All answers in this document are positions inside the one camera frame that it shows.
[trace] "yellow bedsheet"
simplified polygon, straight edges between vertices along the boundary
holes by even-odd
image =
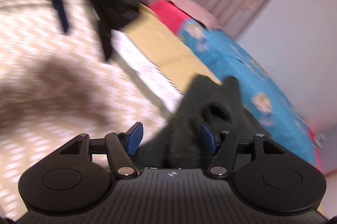
[[[139,19],[125,27],[123,32],[181,92],[184,93],[188,89],[195,74],[208,76],[220,83],[191,50],[146,6],[140,6]]]

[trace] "blue blanket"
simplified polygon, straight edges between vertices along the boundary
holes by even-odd
[[[179,38],[219,80],[230,75],[239,80],[244,106],[276,142],[316,164],[303,118],[245,50],[222,31],[208,31],[193,19],[185,22]]]

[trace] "pink pillow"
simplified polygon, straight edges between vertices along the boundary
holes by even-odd
[[[166,0],[174,4],[178,9],[188,14],[194,20],[202,23],[206,29],[222,29],[216,17],[205,8],[192,0]]]

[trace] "blue gripper pad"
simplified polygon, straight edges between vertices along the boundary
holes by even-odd
[[[136,150],[143,139],[143,124],[141,122],[136,122],[126,133],[125,136],[128,136],[127,145],[125,151],[129,156],[133,156],[136,153]]]
[[[207,151],[210,152],[210,154],[214,154],[216,152],[216,141],[215,141],[215,135],[211,132],[210,129],[207,128],[207,126],[203,123],[200,125],[200,136],[201,141]]]

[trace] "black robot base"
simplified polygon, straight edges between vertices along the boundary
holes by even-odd
[[[208,169],[137,170],[143,138],[137,122],[103,139],[80,134],[29,168],[19,180],[28,212],[18,224],[326,224],[316,210],[323,175],[268,137],[244,141],[200,129],[213,155]],[[106,154],[111,171],[92,162]],[[234,171],[238,154],[251,162]]]

